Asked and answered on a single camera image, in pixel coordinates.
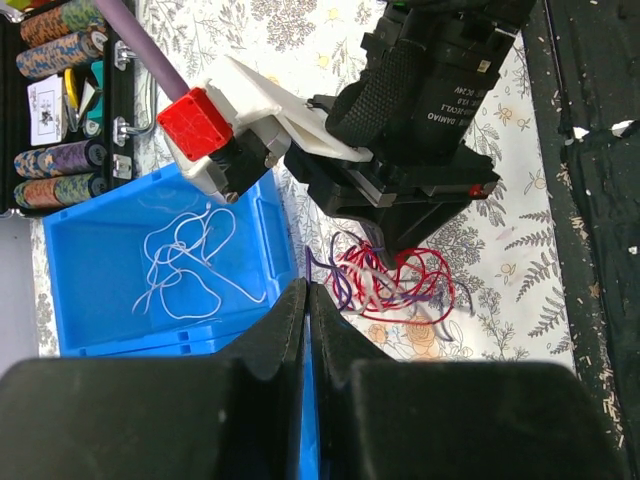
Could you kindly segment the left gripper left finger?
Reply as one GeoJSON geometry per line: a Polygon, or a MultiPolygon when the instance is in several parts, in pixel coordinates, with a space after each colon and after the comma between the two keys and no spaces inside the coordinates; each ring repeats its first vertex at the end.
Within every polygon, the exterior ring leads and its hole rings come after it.
{"type": "Polygon", "coordinates": [[[294,479],[307,284],[207,356],[46,358],[1,380],[5,479],[294,479]]]}

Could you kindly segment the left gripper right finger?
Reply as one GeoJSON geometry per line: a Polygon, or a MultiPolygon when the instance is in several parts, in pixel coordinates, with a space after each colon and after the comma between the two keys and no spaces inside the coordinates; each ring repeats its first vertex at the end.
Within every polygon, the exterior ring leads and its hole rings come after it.
{"type": "Polygon", "coordinates": [[[544,362],[397,361],[309,292],[323,479],[621,479],[584,386],[544,362]]]}

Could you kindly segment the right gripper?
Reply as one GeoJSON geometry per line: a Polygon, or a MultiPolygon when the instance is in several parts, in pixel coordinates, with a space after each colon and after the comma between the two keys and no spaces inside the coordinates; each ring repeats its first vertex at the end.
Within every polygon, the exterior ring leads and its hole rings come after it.
{"type": "Polygon", "coordinates": [[[487,199],[500,181],[491,158],[465,145],[450,157],[417,162],[408,153],[402,147],[355,163],[294,144],[284,164],[325,215],[359,221],[383,265],[396,268],[401,252],[418,247],[472,202],[487,199]]]}

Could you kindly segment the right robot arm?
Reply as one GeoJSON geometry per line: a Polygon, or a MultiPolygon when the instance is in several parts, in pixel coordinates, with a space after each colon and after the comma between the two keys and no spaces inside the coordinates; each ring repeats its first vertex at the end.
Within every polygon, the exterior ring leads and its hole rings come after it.
{"type": "Polygon", "coordinates": [[[532,7],[391,1],[363,37],[358,81],[312,99],[331,136],[372,157],[350,162],[294,142],[285,165],[324,214],[360,223],[385,267],[497,186],[490,157],[464,135],[532,7]]]}

